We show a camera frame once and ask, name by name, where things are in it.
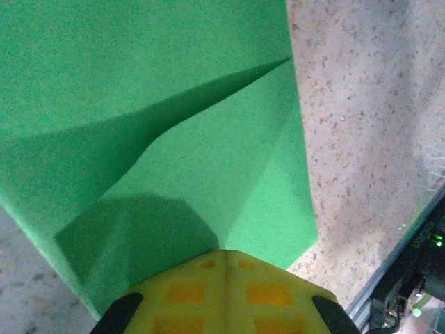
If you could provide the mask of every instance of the green foam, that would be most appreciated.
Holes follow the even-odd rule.
[[[3,6],[0,133],[59,131],[292,56],[285,3],[22,0]]]
[[[96,315],[216,248],[316,240],[283,3],[2,9],[0,201]]]
[[[157,138],[55,240],[88,296],[218,244],[287,268],[316,240],[292,60]]]

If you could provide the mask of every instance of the gray speckled surface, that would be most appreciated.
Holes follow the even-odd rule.
[[[288,6],[320,234],[289,270],[346,307],[443,183],[445,7]],[[1,334],[88,333],[95,323],[5,212],[0,309]]]
[[[0,207],[0,334],[89,333],[95,321]]]

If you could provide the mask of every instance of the black rubber corner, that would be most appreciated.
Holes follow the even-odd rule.
[[[142,300],[135,292],[114,301],[90,334],[123,334]]]
[[[312,301],[331,334],[360,334],[358,328],[339,304],[323,296],[315,296]]]

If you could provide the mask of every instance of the yellow plastic surface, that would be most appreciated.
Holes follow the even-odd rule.
[[[144,299],[124,334],[329,334],[312,297],[331,292],[234,250],[171,268],[127,293]]]

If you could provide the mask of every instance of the granite floor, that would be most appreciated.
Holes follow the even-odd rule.
[[[319,240],[289,269],[347,307],[444,183],[441,1],[288,0]],[[0,333],[94,320],[4,211]]]

